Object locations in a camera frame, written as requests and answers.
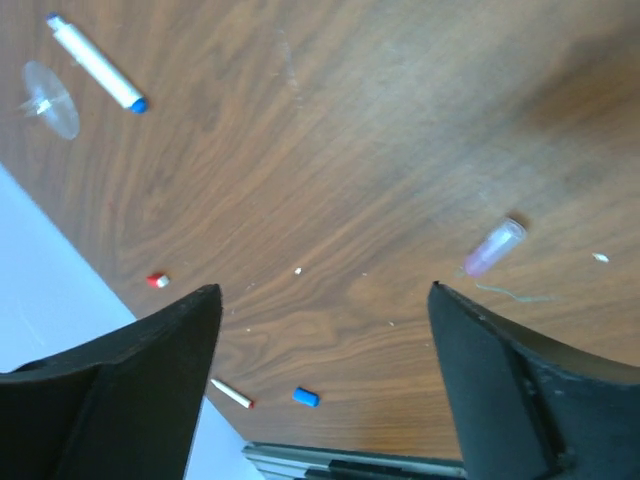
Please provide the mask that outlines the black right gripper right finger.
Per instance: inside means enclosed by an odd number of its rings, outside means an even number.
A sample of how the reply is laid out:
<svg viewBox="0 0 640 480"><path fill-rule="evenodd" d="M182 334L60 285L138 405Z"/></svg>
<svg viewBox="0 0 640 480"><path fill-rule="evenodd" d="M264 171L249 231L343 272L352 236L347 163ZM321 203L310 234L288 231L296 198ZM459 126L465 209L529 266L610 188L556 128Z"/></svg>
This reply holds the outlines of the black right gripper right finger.
<svg viewBox="0 0 640 480"><path fill-rule="evenodd" d="M427 310L470 479L636 479L639 370L432 284Z"/></svg>

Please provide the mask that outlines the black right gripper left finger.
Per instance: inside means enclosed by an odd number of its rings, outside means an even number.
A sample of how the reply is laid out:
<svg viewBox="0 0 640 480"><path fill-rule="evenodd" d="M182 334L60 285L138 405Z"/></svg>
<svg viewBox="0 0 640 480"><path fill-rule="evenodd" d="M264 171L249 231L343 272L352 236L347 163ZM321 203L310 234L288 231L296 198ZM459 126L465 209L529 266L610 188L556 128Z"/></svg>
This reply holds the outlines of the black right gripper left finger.
<svg viewBox="0 0 640 480"><path fill-rule="evenodd" d="M1 376L4 479L181 479L221 324L221 289Z"/></svg>

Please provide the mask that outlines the blue marker cap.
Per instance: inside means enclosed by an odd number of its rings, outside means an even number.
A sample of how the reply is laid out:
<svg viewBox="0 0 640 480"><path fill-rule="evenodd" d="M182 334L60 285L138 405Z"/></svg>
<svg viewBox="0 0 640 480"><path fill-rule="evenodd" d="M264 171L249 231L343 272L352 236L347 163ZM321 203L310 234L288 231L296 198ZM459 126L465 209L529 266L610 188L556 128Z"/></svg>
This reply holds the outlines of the blue marker cap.
<svg viewBox="0 0 640 480"><path fill-rule="evenodd" d="M293 391L292 399L311 408L317 408L320 405L319 395L302 387L298 387Z"/></svg>

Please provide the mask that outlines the clear purple pen cap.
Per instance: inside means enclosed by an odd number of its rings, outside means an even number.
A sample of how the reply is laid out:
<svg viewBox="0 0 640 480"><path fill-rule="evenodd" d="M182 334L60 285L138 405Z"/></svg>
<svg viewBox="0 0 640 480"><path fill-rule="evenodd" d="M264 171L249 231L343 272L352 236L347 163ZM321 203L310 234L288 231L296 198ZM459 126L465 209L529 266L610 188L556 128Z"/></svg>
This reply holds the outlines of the clear purple pen cap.
<svg viewBox="0 0 640 480"><path fill-rule="evenodd" d="M492 269L527 236L523 225L506 218L467 256L463 271L471 277L479 277Z"/></svg>

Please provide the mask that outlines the white blue acrylic marker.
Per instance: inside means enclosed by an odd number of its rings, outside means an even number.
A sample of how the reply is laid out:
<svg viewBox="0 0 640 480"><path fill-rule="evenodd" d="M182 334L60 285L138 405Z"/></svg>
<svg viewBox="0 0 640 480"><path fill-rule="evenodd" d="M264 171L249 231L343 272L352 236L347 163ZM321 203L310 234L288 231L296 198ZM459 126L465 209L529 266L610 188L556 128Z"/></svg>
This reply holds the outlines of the white blue acrylic marker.
<svg viewBox="0 0 640 480"><path fill-rule="evenodd" d="M149 101L75 25L57 12L46 17L55 40L125 110L143 114Z"/></svg>

